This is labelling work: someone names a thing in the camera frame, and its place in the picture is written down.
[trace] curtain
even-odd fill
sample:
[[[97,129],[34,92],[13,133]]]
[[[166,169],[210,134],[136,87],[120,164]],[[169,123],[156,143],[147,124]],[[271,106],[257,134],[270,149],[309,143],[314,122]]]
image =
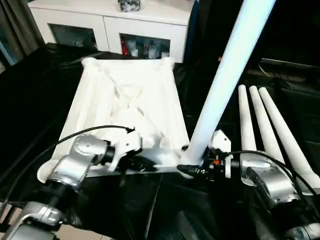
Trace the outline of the curtain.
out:
[[[0,28],[18,61],[45,44],[26,0],[0,0]]]

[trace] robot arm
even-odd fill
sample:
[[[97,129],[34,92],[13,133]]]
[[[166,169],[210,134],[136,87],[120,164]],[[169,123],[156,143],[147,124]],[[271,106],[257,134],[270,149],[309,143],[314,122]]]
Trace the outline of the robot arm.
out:
[[[314,212],[306,210],[294,184],[277,164],[252,153],[242,153],[240,161],[232,155],[231,142],[222,131],[216,131],[202,165],[178,165],[184,174],[207,181],[231,178],[235,172],[244,184],[256,187],[265,210],[273,219],[277,231],[285,239],[320,239],[320,223]]]
[[[108,165],[107,170],[113,172],[122,157],[138,153],[141,148],[142,141],[137,131],[129,132],[113,146],[93,135],[78,136],[70,153],[61,158],[34,201],[27,203],[2,239],[56,239],[51,231],[59,229],[90,166]]]

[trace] white cabinet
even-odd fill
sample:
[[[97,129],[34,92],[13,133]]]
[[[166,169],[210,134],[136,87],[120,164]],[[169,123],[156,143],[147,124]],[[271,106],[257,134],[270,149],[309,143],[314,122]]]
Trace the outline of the white cabinet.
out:
[[[109,51],[102,16],[52,9],[31,8],[45,43]]]
[[[193,0],[147,0],[140,11],[120,12],[116,0],[28,3],[46,43],[122,54],[122,46],[133,40],[139,57],[148,58],[150,47],[156,49],[157,58],[163,52],[177,63],[183,62],[193,4]]]

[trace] items on cabinet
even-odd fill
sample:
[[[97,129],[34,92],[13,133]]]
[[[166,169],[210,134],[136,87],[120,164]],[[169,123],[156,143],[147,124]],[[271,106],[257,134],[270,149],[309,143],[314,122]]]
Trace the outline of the items on cabinet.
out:
[[[122,54],[125,55],[126,51],[123,51],[123,40],[131,56],[140,57],[144,59],[161,59],[164,56],[169,57],[170,40],[152,38],[145,36],[136,36],[129,34],[120,34]]]

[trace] black surface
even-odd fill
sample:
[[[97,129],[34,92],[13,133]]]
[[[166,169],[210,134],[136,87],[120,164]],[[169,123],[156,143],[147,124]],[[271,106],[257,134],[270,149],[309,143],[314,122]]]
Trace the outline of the black surface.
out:
[[[58,140],[82,74],[80,59],[91,54],[98,59],[124,58],[109,52],[49,44],[0,75],[1,126],[5,141],[0,174],[31,139],[55,121],[42,140],[1,184],[0,199],[5,196],[20,169],[49,143]],[[189,136],[197,123],[212,83],[211,75],[217,66],[217,62],[212,62],[210,72],[203,72],[192,65],[175,66],[174,76]],[[319,85],[293,84],[251,75],[243,75],[240,82],[248,87],[268,88],[311,167],[319,173]],[[254,116],[252,122],[258,149],[263,150]],[[237,91],[233,93],[218,128],[230,138],[232,150],[241,149]],[[36,171],[50,157],[51,154],[48,154],[30,169],[11,202],[21,206],[30,199],[31,193],[41,186]],[[256,238],[252,212],[256,214],[259,210],[254,211],[252,205],[244,204],[251,199],[252,189],[236,180],[208,185],[167,173],[130,175],[125,183],[119,187],[119,176],[86,179],[70,210],[70,223],[117,240],[145,239],[146,232],[148,240]],[[258,219],[255,222],[261,221],[257,215],[254,219]]]

